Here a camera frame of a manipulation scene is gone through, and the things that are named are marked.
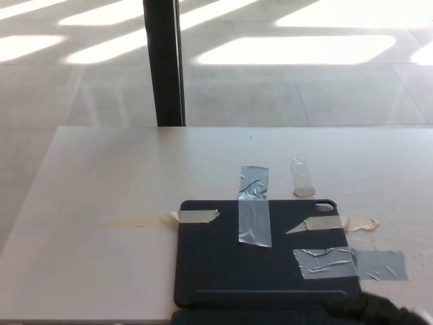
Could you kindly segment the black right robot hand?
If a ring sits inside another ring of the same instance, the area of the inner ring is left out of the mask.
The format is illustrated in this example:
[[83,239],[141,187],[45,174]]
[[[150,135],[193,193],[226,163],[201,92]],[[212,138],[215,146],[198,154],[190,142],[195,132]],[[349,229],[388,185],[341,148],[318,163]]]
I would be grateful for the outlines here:
[[354,299],[326,303],[330,315],[365,324],[432,324],[432,316],[420,310],[396,306],[390,299],[363,292]]

